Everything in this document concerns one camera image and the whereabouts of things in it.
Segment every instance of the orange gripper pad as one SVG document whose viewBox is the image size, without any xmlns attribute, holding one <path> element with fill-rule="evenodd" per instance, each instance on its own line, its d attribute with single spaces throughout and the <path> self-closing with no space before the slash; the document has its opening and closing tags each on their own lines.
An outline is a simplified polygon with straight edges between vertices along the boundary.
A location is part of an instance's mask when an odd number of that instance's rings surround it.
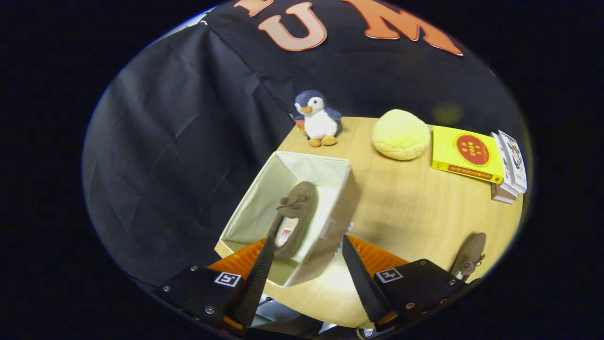
<svg viewBox="0 0 604 340">
<path fill-rule="evenodd" d="M 363 261 L 363 266 L 371 277 L 382 270 L 391 269 L 409 263 L 400 257 L 393 255 L 380 247 L 376 247 L 371 243 L 361 241 L 350 235 L 346 235 L 352 245 L 355 247 L 356 253 Z"/>
<path fill-rule="evenodd" d="M 258 259 L 258 255 L 260 255 L 262 248 L 264 248 L 266 239 L 268 239 L 268 236 L 228 255 L 222 260 L 208 266 L 208 268 L 218 270 L 219 272 L 239 274 L 244 280 L 247 280 Z"/>
</svg>

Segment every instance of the white fabric storage bin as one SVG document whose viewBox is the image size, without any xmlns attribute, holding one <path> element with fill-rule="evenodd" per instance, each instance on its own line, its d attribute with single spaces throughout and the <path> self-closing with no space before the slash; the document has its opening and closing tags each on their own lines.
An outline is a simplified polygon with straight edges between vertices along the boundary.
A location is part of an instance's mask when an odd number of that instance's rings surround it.
<svg viewBox="0 0 604 340">
<path fill-rule="evenodd" d="M 220 236 L 219 242 L 230 253 L 264 238 L 277 214 L 279 200 L 301 181 L 316 186 L 317 208 L 296 254 L 273 261 L 267 281 L 278 287 L 318 277 L 338 250 L 360 195 L 348 160 L 274 152 Z"/>
</svg>

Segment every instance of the yellow sponge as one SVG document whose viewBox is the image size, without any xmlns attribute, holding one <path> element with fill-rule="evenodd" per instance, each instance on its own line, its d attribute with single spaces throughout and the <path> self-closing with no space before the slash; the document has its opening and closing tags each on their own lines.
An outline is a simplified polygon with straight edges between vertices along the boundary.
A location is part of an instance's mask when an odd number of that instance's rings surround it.
<svg viewBox="0 0 604 340">
<path fill-rule="evenodd" d="M 414 114 L 395 109 L 377 121 L 371 141 L 376 150 L 386 157 L 411 160 L 421 155 L 430 144 L 430 130 Z"/>
</svg>

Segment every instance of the yellow book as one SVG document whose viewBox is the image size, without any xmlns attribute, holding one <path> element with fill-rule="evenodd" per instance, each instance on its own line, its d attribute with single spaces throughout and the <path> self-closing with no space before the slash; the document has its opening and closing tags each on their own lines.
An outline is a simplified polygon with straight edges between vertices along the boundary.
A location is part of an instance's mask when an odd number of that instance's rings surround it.
<svg viewBox="0 0 604 340">
<path fill-rule="evenodd" d="M 503 180 L 495 139 L 470 131 L 433 126 L 432 167 L 492 183 Z"/>
</svg>

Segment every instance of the wooden table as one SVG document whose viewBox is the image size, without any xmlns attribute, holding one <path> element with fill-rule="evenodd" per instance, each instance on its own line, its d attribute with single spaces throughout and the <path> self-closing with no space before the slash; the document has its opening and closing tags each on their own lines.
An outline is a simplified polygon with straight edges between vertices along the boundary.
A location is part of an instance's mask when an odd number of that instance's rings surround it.
<svg viewBox="0 0 604 340">
<path fill-rule="evenodd" d="M 522 195 L 511 205 L 492 201 L 487 182 L 432 169 L 432 145 L 414 160 L 386 158 L 371 144 L 376 122 L 343 117 L 338 143 L 319 148 L 310 147 L 304 131 L 294 128 L 278 151 L 348 159 L 361 188 L 350 234 L 407 261 L 427 258 L 449 270 L 464 240 L 485 232 L 486 258 L 470 280 L 483 276 L 518 230 Z M 215 250 L 222 257 L 230 254 L 219 245 Z M 288 288 L 266 283 L 265 293 L 324 322 L 373 328 L 341 254 L 320 277 Z"/>
</svg>

